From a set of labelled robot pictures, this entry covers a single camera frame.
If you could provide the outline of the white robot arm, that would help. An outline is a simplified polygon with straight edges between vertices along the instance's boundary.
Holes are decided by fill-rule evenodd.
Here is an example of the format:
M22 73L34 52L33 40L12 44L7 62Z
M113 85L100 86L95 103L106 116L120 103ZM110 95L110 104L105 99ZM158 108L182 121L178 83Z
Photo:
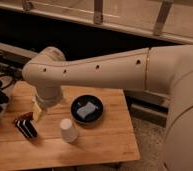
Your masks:
M193 171L193 45L143 48L67 61L47 47L27 62L24 80L41 108L62 98L63 85L167 94L169 113L159 171Z

